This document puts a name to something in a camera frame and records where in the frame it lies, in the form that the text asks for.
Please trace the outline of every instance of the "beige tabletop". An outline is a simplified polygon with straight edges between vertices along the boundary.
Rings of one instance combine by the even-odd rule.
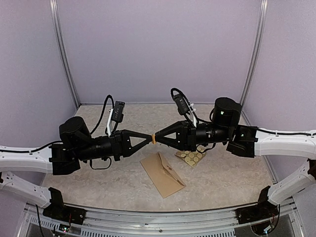
[[[197,115],[207,119],[212,105],[196,105]],[[102,106],[81,106],[77,116],[84,118],[89,130],[97,123]],[[94,137],[104,135],[108,113]],[[153,134],[168,125],[184,120],[176,105],[125,105],[124,120],[118,129]],[[161,152],[187,185],[175,194],[162,198],[140,160]],[[255,202],[260,191],[271,185],[261,157],[240,158],[217,144],[192,168],[176,157],[177,150],[157,143],[149,144],[128,158],[113,162],[107,170],[92,170],[81,162],[81,169],[67,176],[46,175],[43,185],[59,189],[64,202],[84,206],[135,211],[184,211],[228,207]],[[95,160],[94,167],[108,162]]]

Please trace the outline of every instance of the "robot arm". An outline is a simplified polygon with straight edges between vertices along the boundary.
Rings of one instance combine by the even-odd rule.
[[[44,208],[43,215],[76,224],[83,223],[85,210],[64,205],[60,191],[44,188],[23,180],[11,171],[36,171],[67,175],[80,169],[79,161],[113,156],[129,157],[152,141],[152,136],[129,130],[112,129],[111,123],[122,122],[124,103],[117,102],[108,120],[108,135],[92,138],[81,117],[73,117],[59,127],[61,142],[42,148],[13,148],[0,146],[0,190],[23,196],[27,201]],[[131,137],[145,138],[132,146]]]
[[[177,103],[177,106],[179,112],[187,111],[180,108],[183,104]],[[256,206],[237,210],[238,221],[243,224],[277,215],[277,206],[282,201],[316,183],[316,130],[273,131],[238,125],[240,114],[240,104],[229,98],[218,98],[210,113],[210,122],[192,126],[188,119],[179,121],[157,132],[155,140],[182,151],[195,151],[199,145],[213,144],[214,147],[216,143],[228,143],[226,150],[239,157],[282,155],[307,158],[284,180],[264,188]],[[175,139],[166,137],[172,133],[176,133]]]

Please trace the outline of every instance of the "white enclosure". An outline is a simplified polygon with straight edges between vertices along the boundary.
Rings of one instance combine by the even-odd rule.
[[[57,140],[107,94],[169,103],[172,87],[196,103],[241,101],[253,126],[316,129],[315,22],[314,0],[2,0],[0,145]],[[306,161],[268,159],[278,181]],[[315,185],[294,196],[307,236],[315,197]],[[0,203],[0,236],[12,237],[25,201],[0,192]]]

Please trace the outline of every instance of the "envelope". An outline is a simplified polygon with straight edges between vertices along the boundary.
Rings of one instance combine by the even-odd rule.
[[[163,198],[186,186],[160,152],[142,159],[140,163]]]

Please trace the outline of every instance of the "black cable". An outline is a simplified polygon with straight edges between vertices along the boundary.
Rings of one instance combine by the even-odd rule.
[[[118,124],[119,124],[118,122],[115,122],[115,125],[114,125],[112,133],[116,131],[116,129],[118,127]],[[105,134],[108,135],[108,128],[107,127],[105,128]]]
[[[205,154],[205,152],[207,152],[207,151],[209,151],[209,150],[212,150],[212,149],[216,146],[216,143],[213,143],[213,146],[212,146],[211,148],[207,148],[207,149],[205,149],[203,152],[200,152],[200,151],[198,150],[198,146],[200,146],[200,145],[197,145],[197,147],[196,147],[197,152],[199,152],[199,153],[201,153],[201,154]]]
[[[188,106],[191,107],[191,104],[190,104],[189,100],[187,99],[187,97],[185,96],[185,94],[181,90],[179,90],[178,88],[171,89],[170,93],[171,93],[172,98],[174,97],[174,91],[178,92],[184,98],[184,100],[187,102]],[[193,113],[194,117],[196,117],[197,123],[198,123],[200,119],[197,117],[197,115],[194,111],[192,111],[192,113]]]
[[[316,133],[311,134],[311,133],[306,133],[306,132],[291,132],[291,133],[272,132],[272,131],[267,131],[267,130],[260,129],[260,128],[257,128],[256,130],[260,131],[260,132],[265,132],[265,133],[268,133],[268,134],[273,134],[273,135],[286,135],[286,136],[294,136],[294,135],[315,136],[316,135]]]
[[[209,113],[209,120],[211,120],[211,122],[213,122],[213,118],[212,118],[213,113],[214,113],[214,109],[212,109],[212,111]]]
[[[184,114],[183,116],[186,118],[190,125],[194,126],[193,122],[191,121],[191,119],[189,119],[187,114]]]
[[[268,232],[268,234],[270,234],[272,231],[274,231],[274,230],[277,228],[278,221],[279,221],[279,219],[280,219],[280,209],[281,209],[281,206],[280,206],[280,204],[279,204],[279,205],[278,205],[278,215],[277,215],[276,225],[273,227],[273,229],[272,229],[270,232]]]
[[[106,105],[107,105],[108,99],[111,99],[112,108],[114,108],[114,100],[113,100],[113,97],[112,97],[112,95],[108,95],[108,96],[105,98],[105,101],[104,101],[104,104],[103,104],[103,108],[102,108],[102,112],[101,112],[99,121],[98,121],[97,124],[95,125],[94,129],[90,132],[91,135],[95,132],[95,130],[98,128],[98,126],[99,126],[100,123],[101,123],[101,120],[102,120],[102,118],[103,118],[104,111],[105,111],[105,107],[106,107]]]
[[[90,165],[91,169],[96,169],[96,170],[108,169],[108,168],[110,168],[110,166],[111,166],[111,164],[112,164],[112,159],[111,159],[110,157],[106,157],[106,160],[107,160],[107,159],[110,159],[110,164],[109,164],[108,167],[106,167],[106,168],[93,168],[93,167],[92,167],[92,160],[89,161],[89,165]]]
[[[41,236],[42,236],[42,237],[45,237],[45,236],[44,236],[44,233],[43,233],[43,230],[42,230],[42,228],[41,228],[39,206],[37,206],[37,205],[36,205],[36,211],[38,212],[39,230],[40,230]]]
[[[31,151],[14,151],[14,150],[0,150],[0,152],[10,152],[10,153],[35,153],[35,152],[38,152],[40,150],[43,150],[44,148],[54,144],[54,143],[60,143],[62,141],[54,141],[54,142],[50,142],[50,143],[47,143],[46,145],[40,147],[40,148],[36,148],[34,150],[31,150]]]
[[[278,215],[277,215],[276,225],[273,226],[273,228],[271,228],[270,231],[268,231],[267,233],[266,233],[266,232],[263,232],[262,234],[256,234],[256,233],[254,232],[253,228],[252,228],[252,227],[254,227],[255,225],[253,225],[253,226],[250,225],[250,228],[251,228],[252,232],[253,232],[256,236],[268,236],[270,233],[272,233],[272,231],[274,231],[274,230],[277,228],[278,221],[279,221],[279,219],[280,219],[280,208],[281,208],[281,206],[280,206],[280,204],[279,204],[279,205],[278,205]]]

